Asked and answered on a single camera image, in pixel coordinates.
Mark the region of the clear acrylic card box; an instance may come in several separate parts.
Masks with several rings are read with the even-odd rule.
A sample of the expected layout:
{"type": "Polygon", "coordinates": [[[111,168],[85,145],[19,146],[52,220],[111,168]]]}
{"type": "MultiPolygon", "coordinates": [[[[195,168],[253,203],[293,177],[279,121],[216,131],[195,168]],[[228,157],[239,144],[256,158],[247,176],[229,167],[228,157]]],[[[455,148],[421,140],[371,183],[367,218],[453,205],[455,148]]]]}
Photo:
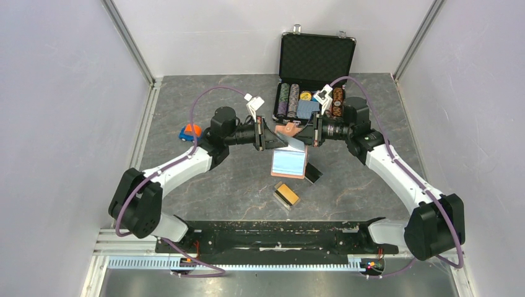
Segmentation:
{"type": "Polygon", "coordinates": [[[313,187],[314,184],[316,184],[321,178],[319,178],[319,180],[317,182],[315,182],[314,184],[310,183],[307,179],[305,179],[305,172],[304,172],[304,175],[303,176],[297,176],[297,178],[295,176],[285,176],[285,175],[282,175],[282,176],[279,176],[280,178],[282,178],[277,184],[279,183],[284,183],[286,184],[294,193],[296,193],[299,198],[300,198],[300,201],[295,204],[294,206],[287,206],[285,205],[275,194],[274,194],[274,190],[276,188],[276,185],[273,187],[272,189],[272,194],[274,196],[274,199],[276,200],[277,203],[280,204],[280,206],[286,211],[286,212],[289,212],[291,211],[292,209],[294,209],[302,200],[303,196],[306,196],[306,194],[308,193],[308,191],[313,187]]]}

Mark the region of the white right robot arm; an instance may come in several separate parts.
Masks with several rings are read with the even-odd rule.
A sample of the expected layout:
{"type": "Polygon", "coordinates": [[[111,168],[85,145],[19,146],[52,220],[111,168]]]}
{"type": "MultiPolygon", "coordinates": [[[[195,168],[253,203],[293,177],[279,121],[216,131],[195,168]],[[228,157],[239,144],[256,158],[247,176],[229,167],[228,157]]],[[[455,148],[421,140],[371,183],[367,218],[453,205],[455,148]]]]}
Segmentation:
{"type": "Polygon", "coordinates": [[[340,118],[314,113],[294,137],[312,147],[326,140],[343,140],[348,151],[394,191],[410,214],[406,221],[376,218],[365,223],[357,236],[359,248],[374,252],[389,244],[407,248],[418,260],[455,250],[461,265],[466,241],[462,199],[431,186],[401,158],[384,133],[372,128],[365,99],[347,98],[342,107],[340,118]]]}

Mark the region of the tan leather card holder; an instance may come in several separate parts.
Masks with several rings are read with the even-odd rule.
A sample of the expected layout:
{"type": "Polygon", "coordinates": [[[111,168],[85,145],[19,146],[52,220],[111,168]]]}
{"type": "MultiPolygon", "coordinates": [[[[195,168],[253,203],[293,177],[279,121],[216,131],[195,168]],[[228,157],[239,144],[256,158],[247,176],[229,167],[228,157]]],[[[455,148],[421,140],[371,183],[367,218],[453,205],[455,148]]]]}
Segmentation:
{"type": "Polygon", "coordinates": [[[285,178],[304,179],[308,149],[298,139],[293,138],[302,131],[299,122],[289,122],[276,126],[275,133],[284,146],[275,148],[272,157],[271,175],[285,178]]]}

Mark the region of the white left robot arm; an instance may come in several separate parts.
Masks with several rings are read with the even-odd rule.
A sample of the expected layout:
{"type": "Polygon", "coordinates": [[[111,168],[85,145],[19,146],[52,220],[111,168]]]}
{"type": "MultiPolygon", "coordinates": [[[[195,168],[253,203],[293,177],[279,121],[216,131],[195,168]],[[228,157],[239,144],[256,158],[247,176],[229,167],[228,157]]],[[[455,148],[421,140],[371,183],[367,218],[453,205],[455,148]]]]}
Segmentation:
{"type": "Polygon", "coordinates": [[[108,208],[116,220],[116,234],[165,238],[178,251],[189,251],[194,246],[194,235],[184,220],[162,210],[163,199],[178,186],[221,164],[231,145],[243,144],[262,151],[284,148],[288,142],[272,132],[262,116],[249,117],[242,124],[234,109],[224,106],[215,111],[210,126],[185,153],[149,170],[126,170],[108,208]]]}

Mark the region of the black credit card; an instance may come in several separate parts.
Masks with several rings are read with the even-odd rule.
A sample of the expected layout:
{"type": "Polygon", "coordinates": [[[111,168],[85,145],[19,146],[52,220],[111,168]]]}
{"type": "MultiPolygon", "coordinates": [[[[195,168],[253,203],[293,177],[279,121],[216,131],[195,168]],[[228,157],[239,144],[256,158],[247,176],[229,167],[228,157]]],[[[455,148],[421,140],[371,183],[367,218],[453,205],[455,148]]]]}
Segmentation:
{"type": "Polygon", "coordinates": [[[322,175],[322,172],[320,172],[320,170],[313,166],[310,162],[306,164],[305,179],[307,179],[310,183],[314,184],[319,180],[320,177],[322,177],[322,175]]]}

